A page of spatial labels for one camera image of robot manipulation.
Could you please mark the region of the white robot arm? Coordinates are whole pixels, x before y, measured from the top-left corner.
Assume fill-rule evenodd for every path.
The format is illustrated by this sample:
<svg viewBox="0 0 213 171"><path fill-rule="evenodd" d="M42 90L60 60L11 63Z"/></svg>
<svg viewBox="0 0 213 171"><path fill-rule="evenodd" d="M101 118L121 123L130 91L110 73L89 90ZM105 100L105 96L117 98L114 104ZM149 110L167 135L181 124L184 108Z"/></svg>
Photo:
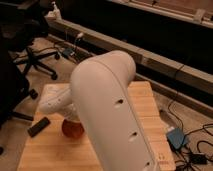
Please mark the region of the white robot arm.
<svg viewBox="0 0 213 171"><path fill-rule="evenodd" d="M104 171L160 171L128 93L135 73L124 51L90 57L74 68L68 87L39 102L39 111L76 115Z"/></svg>

